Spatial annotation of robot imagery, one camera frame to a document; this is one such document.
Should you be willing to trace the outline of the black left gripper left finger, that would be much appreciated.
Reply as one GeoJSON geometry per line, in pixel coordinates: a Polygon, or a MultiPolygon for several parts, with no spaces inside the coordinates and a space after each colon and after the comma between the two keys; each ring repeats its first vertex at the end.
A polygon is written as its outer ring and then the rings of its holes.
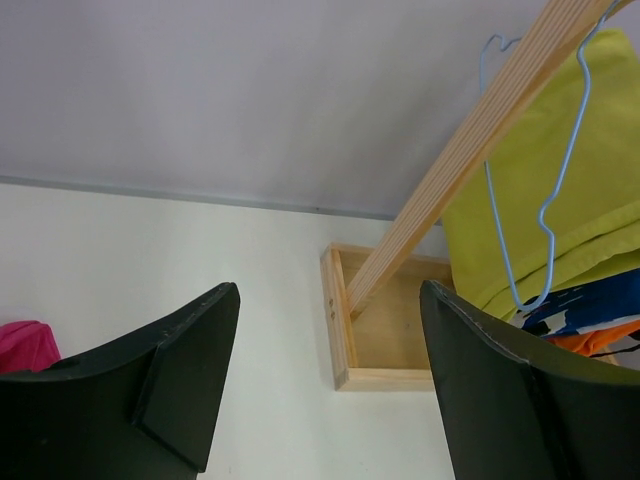
{"type": "Polygon", "coordinates": [[[39,371],[1,378],[5,479],[194,479],[209,461],[239,319],[222,283],[39,371]]]}

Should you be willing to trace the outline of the light blue wire hanger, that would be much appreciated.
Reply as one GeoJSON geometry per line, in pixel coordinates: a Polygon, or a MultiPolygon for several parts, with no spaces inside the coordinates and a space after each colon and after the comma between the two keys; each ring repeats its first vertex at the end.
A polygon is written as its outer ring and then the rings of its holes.
{"type": "Polygon", "coordinates": [[[622,101],[638,92],[627,37],[604,24],[581,42],[485,163],[486,220],[472,274],[487,312],[531,312],[570,283],[593,281],[616,250],[629,201],[606,172],[624,156],[622,101]]]}

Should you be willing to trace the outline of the pink trousers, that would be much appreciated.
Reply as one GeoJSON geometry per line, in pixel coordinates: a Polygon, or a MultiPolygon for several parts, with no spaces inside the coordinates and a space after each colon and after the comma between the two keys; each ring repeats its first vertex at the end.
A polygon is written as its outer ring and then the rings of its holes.
{"type": "Polygon", "coordinates": [[[1,326],[2,374],[40,372],[61,360],[51,327],[38,321],[17,321],[1,326]]]}

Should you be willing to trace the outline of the yellow-green trousers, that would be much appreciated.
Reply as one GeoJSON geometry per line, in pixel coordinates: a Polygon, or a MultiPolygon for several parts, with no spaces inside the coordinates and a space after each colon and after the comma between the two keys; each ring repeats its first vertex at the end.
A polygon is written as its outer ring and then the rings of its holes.
{"type": "Polygon", "coordinates": [[[620,29],[567,59],[442,217],[457,293],[509,319],[639,265],[639,59],[620,29]]]}

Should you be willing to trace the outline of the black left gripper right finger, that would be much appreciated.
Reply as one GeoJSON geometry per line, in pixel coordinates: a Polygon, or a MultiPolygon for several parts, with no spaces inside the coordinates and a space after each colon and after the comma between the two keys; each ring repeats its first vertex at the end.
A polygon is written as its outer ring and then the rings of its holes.
{"type": "Polygon", "coordinates": [[[638,371],[556,347],[436,281],[420,312],[456,478],[638,478],[638,371]]]}

